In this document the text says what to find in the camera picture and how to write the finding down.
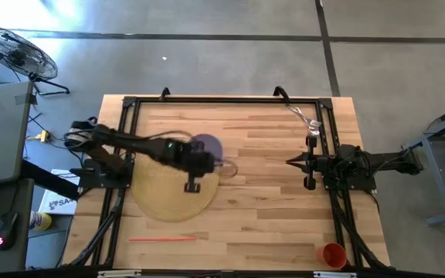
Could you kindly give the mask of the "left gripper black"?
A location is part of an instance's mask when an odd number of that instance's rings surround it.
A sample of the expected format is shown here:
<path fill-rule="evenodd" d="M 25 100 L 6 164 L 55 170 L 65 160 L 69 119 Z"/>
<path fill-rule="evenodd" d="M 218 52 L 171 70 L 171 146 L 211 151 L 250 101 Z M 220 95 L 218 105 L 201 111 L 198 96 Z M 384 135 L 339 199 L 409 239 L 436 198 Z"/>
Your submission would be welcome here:
<path fill-rule="evenodd" d="M 222 179 L 234 178 L 238 175 L 238 166 L 227 158 L 215 158 L 214 155 L 204 149 L 201 141 L 182 143 L 179 158 L 179 168 L 188 174 L 184 192 L 200 193 L 201 185 L 196 182 L 206 174 L 213 173 L 215 167 L 229 165 L 231 168 L 218 168 L 215 173 Z"/>

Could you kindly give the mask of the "black floor fan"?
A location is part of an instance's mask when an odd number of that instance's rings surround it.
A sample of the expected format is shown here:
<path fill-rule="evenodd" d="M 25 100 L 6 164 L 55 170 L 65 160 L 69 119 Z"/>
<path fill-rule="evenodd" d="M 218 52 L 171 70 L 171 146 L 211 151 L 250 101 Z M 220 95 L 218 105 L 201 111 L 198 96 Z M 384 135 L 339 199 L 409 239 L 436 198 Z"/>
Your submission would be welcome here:
<path fill-rule="evenodd" d="M 58 67 L 46 52 L 29 40 L 1 27 L 0 63 L 14 73 L 20 73 L 28 77 L 33 83 L 37 95 L 70 94 L 68 87 L 51 82 L 51 80 L 57 78 Z M 37 87 L 36 83 L 46 83 L 60 88 L 60 91 L 45 93 Z"/>

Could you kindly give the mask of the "pale purple bowl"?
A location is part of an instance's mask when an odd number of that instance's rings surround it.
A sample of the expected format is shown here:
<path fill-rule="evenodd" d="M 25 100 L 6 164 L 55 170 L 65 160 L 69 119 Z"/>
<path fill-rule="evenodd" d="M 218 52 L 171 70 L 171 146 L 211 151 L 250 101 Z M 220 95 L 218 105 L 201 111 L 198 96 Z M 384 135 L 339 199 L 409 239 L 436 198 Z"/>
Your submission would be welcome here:
<path fill-rule="evenodd" d="M 192 139 L 202 142 L 204 151 L 210 152 L 216 160 L 223 159 L 223 145 L 217 137 L 211 134 L 197 134 Z"/>

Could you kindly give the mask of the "thin red straw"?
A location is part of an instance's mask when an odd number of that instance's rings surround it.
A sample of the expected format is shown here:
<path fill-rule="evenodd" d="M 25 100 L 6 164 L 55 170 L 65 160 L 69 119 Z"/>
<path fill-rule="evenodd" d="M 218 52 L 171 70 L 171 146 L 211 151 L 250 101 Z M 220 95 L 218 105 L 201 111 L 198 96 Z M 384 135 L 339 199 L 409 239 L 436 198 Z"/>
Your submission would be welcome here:
<path fill-rule="evenodd" d="M 186 237 L 142 237 L 142 238 L 129 238 L 128 242 L 182 242 L 182 241 L 194 241 L 198 238 L 195 236 Z"/>

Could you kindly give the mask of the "round yellow woven placemat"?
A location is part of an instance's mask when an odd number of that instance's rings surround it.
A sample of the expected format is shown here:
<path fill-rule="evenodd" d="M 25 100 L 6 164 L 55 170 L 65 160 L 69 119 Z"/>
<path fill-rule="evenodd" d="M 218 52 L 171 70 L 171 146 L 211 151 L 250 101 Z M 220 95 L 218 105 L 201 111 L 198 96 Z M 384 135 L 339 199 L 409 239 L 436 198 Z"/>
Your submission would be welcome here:
<path fill-rule="evenodd" d="M 145 215 L 162 222 L 183 222 L 201 214 L 210 205 L 218 191 L 219 174 L 197 178 L 198 193 L 185 191 L 187 181 L 186 172 L 139 154 L 135 158 L 131 192 Z"/>

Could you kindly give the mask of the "yellow power strip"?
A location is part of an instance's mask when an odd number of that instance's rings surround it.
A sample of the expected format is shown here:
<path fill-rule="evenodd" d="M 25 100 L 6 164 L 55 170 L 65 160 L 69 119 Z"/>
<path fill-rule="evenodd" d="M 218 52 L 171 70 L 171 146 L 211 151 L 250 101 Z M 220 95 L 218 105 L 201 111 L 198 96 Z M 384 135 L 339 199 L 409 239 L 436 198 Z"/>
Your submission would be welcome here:
<path fill-rule="evenodd" d="M 46 143 L 50 139 L 50 133 L 46 130 L 42 130 L 39 134 L 35 136 L 27 136 L 25 139 L 27 141 L 39 141 L 42 143 Z"/>

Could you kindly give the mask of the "black aluminium table frame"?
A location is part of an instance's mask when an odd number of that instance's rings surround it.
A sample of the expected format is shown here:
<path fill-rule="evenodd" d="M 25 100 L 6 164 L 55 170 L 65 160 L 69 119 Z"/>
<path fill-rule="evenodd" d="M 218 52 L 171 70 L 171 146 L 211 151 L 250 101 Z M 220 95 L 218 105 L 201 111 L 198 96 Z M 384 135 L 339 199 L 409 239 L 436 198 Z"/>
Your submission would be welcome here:
<path fill-rule="evenodd" d="M 321 270 L 316 250 L 334 242 L 330 199 L 309 191 L 286 164 L 304 147 L 306 129 L 279 97 L 106 95 L 99 121 L 140 135 L 180 129 L 212 134 L 238 175 L 223 180 L 210 206 L 184 222 L 146 216 L 126 195 L 113 266 L 140 270 Z M 196 236 L 194 241 L 129 238 Z"/>

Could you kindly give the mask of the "grey tape piece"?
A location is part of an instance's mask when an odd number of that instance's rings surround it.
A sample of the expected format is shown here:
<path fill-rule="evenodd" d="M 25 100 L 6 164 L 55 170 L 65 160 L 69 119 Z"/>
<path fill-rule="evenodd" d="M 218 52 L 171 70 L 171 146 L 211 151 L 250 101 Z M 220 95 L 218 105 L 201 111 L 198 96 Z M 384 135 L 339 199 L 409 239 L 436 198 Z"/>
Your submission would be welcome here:
<path fill-rule="evenodd" d="M 20 94 L 20 95 L 14 96 L 14 98 L 15 98 L 16 105 L 23 105 L 23 104 L 37 105 L 38 104 L 36 95 L 34 93 Z"/>

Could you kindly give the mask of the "black diagonal desk beam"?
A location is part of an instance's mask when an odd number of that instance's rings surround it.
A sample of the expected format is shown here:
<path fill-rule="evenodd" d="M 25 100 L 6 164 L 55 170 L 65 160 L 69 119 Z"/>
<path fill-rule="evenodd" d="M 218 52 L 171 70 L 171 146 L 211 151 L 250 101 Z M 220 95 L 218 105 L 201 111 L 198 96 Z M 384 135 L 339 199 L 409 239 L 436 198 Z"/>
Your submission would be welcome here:
<path fill-rule="evenodd" d="M 80 193 L 78 192 L 79 187 L 77 185 L 58 175 L 52 174 L 27 160 L 22 161 L 19 177 L 30 178 L 38 186 L 55 192 L 63 197 L 70 198 L 74 201 L 79 199 Z"/>

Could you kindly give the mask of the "yellow bottle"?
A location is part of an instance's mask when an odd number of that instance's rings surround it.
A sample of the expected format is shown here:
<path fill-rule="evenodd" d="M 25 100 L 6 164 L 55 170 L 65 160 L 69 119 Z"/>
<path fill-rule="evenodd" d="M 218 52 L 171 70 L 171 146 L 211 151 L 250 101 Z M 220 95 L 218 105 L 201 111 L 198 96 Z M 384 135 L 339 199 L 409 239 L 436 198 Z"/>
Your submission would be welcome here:
<path fill-rule="evenodd" d="M 30 212 L 29 229 L 35 231 L 47 230 L 52 224 L 52 217 L 44 212 Z"/>

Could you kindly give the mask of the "white bracket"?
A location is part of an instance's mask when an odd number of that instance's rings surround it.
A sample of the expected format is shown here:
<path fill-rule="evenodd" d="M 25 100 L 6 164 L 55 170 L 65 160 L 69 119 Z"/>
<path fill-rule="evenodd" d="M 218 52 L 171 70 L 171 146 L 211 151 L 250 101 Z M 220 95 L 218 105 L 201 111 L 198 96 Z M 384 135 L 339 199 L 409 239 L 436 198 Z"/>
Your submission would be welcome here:
<path fill-rule="evenodd" d="M 358 278 L 357 273 L 315 271 L 313 278 Z"/>
<path fill-rule="evenodd" d="M 105 270 L 97 273 L 97 278 L 136 278 L 142 275 L 140 270 Z"/>

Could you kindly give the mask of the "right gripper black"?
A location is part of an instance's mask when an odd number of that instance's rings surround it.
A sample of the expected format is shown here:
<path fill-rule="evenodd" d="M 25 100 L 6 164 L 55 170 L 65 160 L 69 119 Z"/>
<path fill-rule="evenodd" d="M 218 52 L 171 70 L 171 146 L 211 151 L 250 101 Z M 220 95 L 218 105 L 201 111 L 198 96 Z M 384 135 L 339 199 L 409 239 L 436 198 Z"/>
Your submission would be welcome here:
<path fill-rule="evenodd" d="M 339 162 L 339 158 L 332 155 L 315 154 L 314 149 L 317 147 L 317 138 L 311 135 L 306 137 L 306 145 L 307 152 L 302 152 L 297 157 L 286 160 L 286 164 L 299 168 L 307 174 L 307 177 L 304 179 L 304 187 L 308 190 L 316 189 L 315 172 L 321 173 L 326 188 L 337 188 L 339 174 L 336 165 Z M 304 161 L 305 164 L 296 163 L 300 161 Z"/>

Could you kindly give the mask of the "white printed cardboard box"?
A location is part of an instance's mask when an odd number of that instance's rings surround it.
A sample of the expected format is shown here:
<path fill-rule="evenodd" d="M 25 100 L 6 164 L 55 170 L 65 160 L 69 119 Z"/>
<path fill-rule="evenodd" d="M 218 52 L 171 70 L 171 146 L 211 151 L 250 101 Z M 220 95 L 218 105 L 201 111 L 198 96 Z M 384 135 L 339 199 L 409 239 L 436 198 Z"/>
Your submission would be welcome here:
<path fill-rule="evenodd" d="M 68 170 L 53 169 L 51 173 L 70 181 L 75 185 L 79 184 L 80 178 Z M 76 201 L 72 200 L 71 198 L 63 197 L 62 195 L 52 192 L 49 189 L 44 191 L 38 210 L 38 212 L 49 215 L 74 215 L 75 211 Z"/>

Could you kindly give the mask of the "silver metal fork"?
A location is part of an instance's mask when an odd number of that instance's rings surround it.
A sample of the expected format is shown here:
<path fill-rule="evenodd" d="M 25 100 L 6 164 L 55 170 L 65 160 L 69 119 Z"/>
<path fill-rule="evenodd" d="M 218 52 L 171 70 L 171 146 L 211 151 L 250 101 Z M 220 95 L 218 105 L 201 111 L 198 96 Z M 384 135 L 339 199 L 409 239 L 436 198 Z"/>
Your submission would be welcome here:
<path fill-rule="evenodd" d="M 314 136 L 314 137 L 320 136 L 320 134 L 321 134 L 320 128 L 322 126 L 322 122 L 313 120 L 309 117 L 306 117 L 299 107 L 294 107 L 294 106 L 291 106 L 290 104 L 286 104 L 285 107 L 301 119 L 301 121 L 304 123 L 305 127 L 307 128 L 307 133 L 310 136 Z"/>

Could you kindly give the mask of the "orange plastic cup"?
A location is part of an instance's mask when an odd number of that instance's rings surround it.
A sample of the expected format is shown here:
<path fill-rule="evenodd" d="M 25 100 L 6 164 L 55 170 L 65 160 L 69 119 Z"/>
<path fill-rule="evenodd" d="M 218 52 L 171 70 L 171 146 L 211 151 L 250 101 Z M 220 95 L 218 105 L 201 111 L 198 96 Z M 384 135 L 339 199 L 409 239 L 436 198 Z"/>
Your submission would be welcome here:
<path fill-rule="evenodd" d="M 333 269 L 346 266 L 348 257 L 345 249 L 336 242 L 327 243 L 316 250 L 318 261 Z"/>

